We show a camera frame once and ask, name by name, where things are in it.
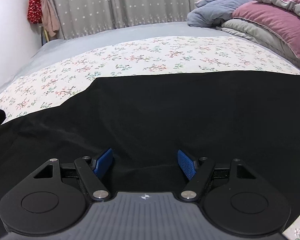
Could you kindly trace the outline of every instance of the bed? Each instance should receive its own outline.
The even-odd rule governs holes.
[[[96,78],[237,70],[300,75],[270,49],[222,31],[185,22],[135,26],[47,43],[0,88],[0,109],[9,125],[18,117],[62,105]],[[300,239],[300,216],[284,234]]]

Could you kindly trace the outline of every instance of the white floral sheet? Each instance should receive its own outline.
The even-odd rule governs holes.
[[[94,49],[20,77],[0,94],[5,122],[59,106],[97,77],[257,70],[300,75],[300,70],[236,37],[158,37]],[[300,240],[300,217],[285,231]]]

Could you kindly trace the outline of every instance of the silver bolt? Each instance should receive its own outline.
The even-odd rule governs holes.
[[[109,192],[105,190],[97,190],[92,194],[95,198],[106,198],[109,196]]]
[[[192,190],[185,190],[181,192],[181,197],[186,198],[186,199],[193,199],[197,196],[197,193],[195,193]]]

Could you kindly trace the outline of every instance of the gray curtain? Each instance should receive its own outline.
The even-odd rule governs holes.
[[[105,30],[185,21],[193,0],[49,0],[60,22],[59,39]]]

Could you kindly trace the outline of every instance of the gray gripper base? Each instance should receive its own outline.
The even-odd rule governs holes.
[[[172,193],[119,192],[108,201],[94,203],[72,228],[52,236],[29,237],[9,233],[2,240],[238,240],[215,228],[193,203]],[[267,240],[284,240],[275,234]]]

